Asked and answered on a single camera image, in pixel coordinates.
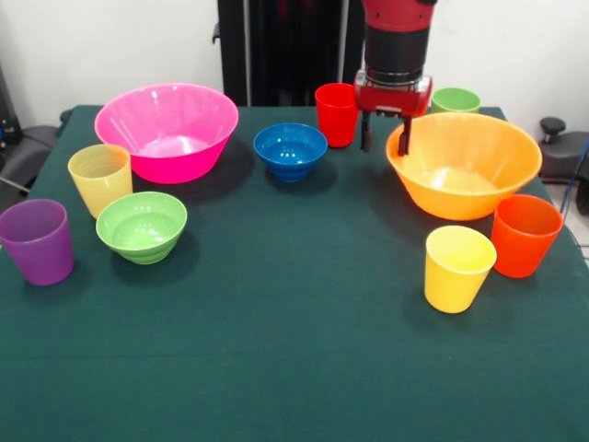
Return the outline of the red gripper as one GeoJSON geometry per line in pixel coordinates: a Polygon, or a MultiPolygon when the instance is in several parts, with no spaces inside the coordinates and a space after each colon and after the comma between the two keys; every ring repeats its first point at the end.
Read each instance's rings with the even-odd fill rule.
{"type": "Polygon", "coordinates": [[[371,112],[384,112],[404,117],[398,140],[398,155],[406,156],[409,153],[412,118],[426,113],[433,91],[433,79],[422,76],[406,84],[384,85],[370,79],[366,71],[361,69],[356,73],[353,88],[356,107],[362,111],[361,149],[369,152],[372,146],[371,112]]]}

